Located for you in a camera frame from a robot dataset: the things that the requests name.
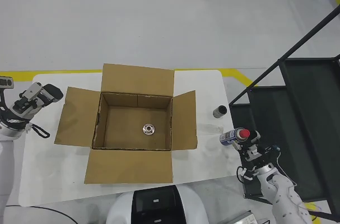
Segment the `white floor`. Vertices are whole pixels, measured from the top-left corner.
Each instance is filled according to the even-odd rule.
[[[160,68],[246,68],[254,80],[334,7],[331,0],[53,0],[0,1],[0,71],[101,69],[103,63]],[[296,57],[340,53],[340,18],[305,44]],[[282,82],[270,74],[265,85]],[[228,100],[244,86],[224,78]],[[29,82],[6,94],[10,104]],[[16,142],[17,204],[24,139]],[[210,223],[251,209],[275,223],[271,207],[243,199],[235,178],[191,183]],[[79,223],[104,223],[116,195],[47,204]],[[325,203],[320,206],[326,210]],[[7,208],[5,223],[71,223],[33,208]]]

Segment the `box flap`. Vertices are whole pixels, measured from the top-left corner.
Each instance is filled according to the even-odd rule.
[[[104,64],[102,92],[173,96],[174,70]]]
[[[91,147],[100,92],[68,87],[55,144]]]
[[[172,183],[171,152],[91,150],[85,184]]]
[[[195,91],[173,99],[172,150],[197,148]]]

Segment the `cable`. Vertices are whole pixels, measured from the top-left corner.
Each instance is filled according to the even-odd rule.
[[[241,182],[242,184],[244,184],[244,182],[241,181],[241,180],[239,179],[239,176],[238,176],[238,170],[239,170],[239,168],[242,168],[242,170],[243,170],[243,167],[242,167],[242,166],[237,167],[236,176],[237,176],[238,181]]]
[[[31,128],[42,138],[49,138],[50,137],[49,132],[47,132],[46,130],[44,130],[43,128],[39,127],[36,124],[32,124]]]
[[[297,186],[297,183],[296,182],[294,182],[287,174],[286,174],[286,172],[284,172],[284,170],[281,168],[281,165],[280,165],[280,163],[278,162],[278,159],[280,158],[280,156],[281,156],[281,152],[280,152],[280,154],[277,156],[277,165],[278,165],[278,167],[282,170],[282,172],[286,175],[286,177],[288,178],[288,179],[290,179],[291,180],[291,182],[293,182],[293,186]]]
[[[6,206],[6,207],[21,207],[21,206],[20,205],[16,205],[16,204],[12,204],[12,205]],[[75,221],[72,217],[68,216],[67,214],[65,214],[63,212],[55,210],[55,209],[39,207],[39,206],[30,206],[30,207],[24,207],[24,208],[39,208],[39,209],[44,209],[44,210],[49,210],[49,211],[52,211],[52,212],[56,212],[56,213],[62,214],[63,216],[66,216],[66,217],[70,218],[71,221],[73,221],[75,224],[78,224],[77,221]]]
[[[291,187],[296,187],[297,186],[297,183],[296,182],[294,182],[287,174],[286,174],[286,172],[281,168],[281,165],[280,165],[280,163],[278,162],[278,159],[279,159],[279,157],[281,156],[281,152],[280,152],[280,154],[278,155],[278,157],[277,157],[277,165],[278,165],[278,167],[282,170],[282,172],[286,175],[286,177],[288,178],[288,179],[290,179],[290,181],[292,181],[293,182],[293,186],[291,186]],[[316,210],[312,210],[312,209],[310,209],[310,208],[303,208],[302,206],[300,206],[299,204],[296,204],[296,203],[294,203],[292,200],[290,200],[295,206],[297,206],[298,208],[301,208],[301,209],[304,209],[304,210],[307,210],[307,211],[313,211],[313,212],[317,212]],[[312,205],[314,205],[315,207],[317,207],[318,209],[319,209],[319,211],[321,211],[322,210],[322,208],[320,208],[319,206],[317,206],[317,205],[315,205],[315,204],[312,204]]]

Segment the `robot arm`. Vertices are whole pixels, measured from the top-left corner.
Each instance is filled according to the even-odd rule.
[[[43,87],[35,82],[28,90],[20,94],[19,100],[8,108],[3,93],[6,88],[14,88],[13,79],[0,76],[0,224],[3,223],[4,209],[13,188],[13,140],[18,139],[25,130],[30,130],[30,128],[43,138],[49,137],[49,133],[31,124],[30,120],[41,108],[63,97],[62,92],[55,86],[48,84]]]
[[[272,203],[272,213],[278,224],[312,223],[311,216],[299,195],[294,191],[295,185],[289,178],[282,175],[272,164],[256,171],[262,194]]]
[[[243,174],[250,176],[245,178],[251,179],[253,176],[258,178],[263,197],[273,205],[272,213],[277,224],[312,223],[303,201],[294,190],[296,184],[282,175],[269,161],[269,155],[279,151],[279,147],[262,148],[259,139],[259,133],[251,131],[245,141],[232,143],[240,156],[253,165],[253,167],[245,167]]]

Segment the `open cardboard box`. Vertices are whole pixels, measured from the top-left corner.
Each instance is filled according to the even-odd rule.
[[[68,88],[55,144],[91,147],[85,184],[172,183],[171,151],[197,148],[195,91],[173,93],[173,70],[105,64],[101,92]]]

